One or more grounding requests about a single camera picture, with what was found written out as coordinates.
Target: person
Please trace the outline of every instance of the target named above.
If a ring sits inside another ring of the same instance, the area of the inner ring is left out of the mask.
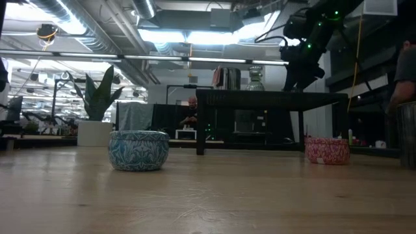
[[[394,79],[394,92],[386,108],[393,117],[399,104],[412,100],[416,95],[416,31],[406,35],[398,47],[398,60]]]
[[[188,107],[189,108],[185,113],[186,117],[179,123],[179,125],[183,127],[186,124],[189,125],[190,128],[196,130],[198,103],[195,96],[188,99]]]

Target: robotic arm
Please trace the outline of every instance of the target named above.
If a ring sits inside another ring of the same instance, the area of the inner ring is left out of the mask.
[[[326,52],[333,32],[343,29],[345,16],[362,2],[363,0],[321,0],[315,6],[303,8],[290,16],[283,35],[298,39],[301,43],[297,46],[285,45],[280,49],[281,59],[289,62],[286,65],[287,77],[283,91],[291,91],[295,85],[297,90],[303,90],[316,81],[317,77],[324,77],[325,72],[318,65],[320,57]]]

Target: black table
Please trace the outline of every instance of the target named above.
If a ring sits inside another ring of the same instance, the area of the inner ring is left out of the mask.
[[[299,139],[303,150],[305,145],[304,111],[338,103],[338,116],[343,138],[348,138],[348,95],[331,93],[292,93],[242,90],[196,90],[198,98],[198,123],[196,133],[196,154],[205,153],[205,112],[208,108],[237,110],[267,110],[283,108],[299,114]]]

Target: white planter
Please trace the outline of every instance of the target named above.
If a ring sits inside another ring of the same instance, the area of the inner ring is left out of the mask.
[[[78,124],[78,146],[107,147],[112,123],[80,121]]]

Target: pink patterned bowl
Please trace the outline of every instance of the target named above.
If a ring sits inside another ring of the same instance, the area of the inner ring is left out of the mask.
[[[311,163],[344,165],[350,160],[346,139],[305,138],[305,155]]]

